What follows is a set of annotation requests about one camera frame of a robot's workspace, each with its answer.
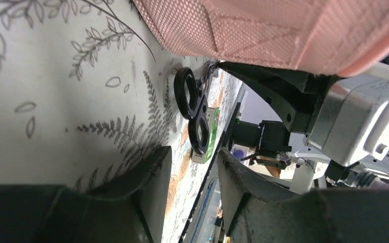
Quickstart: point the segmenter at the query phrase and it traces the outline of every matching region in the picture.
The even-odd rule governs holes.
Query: pink bag
[[[389,53],[389,0],[134,2],[180,56],[352,76]]]

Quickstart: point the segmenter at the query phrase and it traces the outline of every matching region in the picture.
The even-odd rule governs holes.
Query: bolt
[[[378,153],[382,153],[382,152],[384,152],[384,149],[385,149],[385,148],[387,148],[386,145],[384,145],[384,144],[379,144],[378,147],[376,147],[376,151],[377,151]]]

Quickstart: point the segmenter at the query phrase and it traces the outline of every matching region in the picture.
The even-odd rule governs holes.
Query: table
[[[164,50],[131,1],[0,1],[0,184],[86,192],[171,145],[162,242],[176,242],[208,163],[190,161],[173,78],[207,60]],[[240,86],[213,80],[219,133]]]

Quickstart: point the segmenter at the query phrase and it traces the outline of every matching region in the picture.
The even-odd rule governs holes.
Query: scissors
[[[181,115],[188,120],[188,137],[197,154],[205,154],[208,149],[210,128],[207,122],[208,95],[211,86],[210,75],[218,76],[218,67],[207,64],[199,79],[195,79],[188,67],[177,71],[174,78],[174,92]]]

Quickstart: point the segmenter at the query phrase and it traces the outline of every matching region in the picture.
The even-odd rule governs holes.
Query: green box
[[[197,154],[193,152],[193,154],[191,155],[191,161],[205,164],[211,158],[212,154],[214,153],[215,138],[217,136],[219,115],[220,115],[219,108],[208,107],[206,113],[208,127],[210,128],[208,149],[205,154]]]

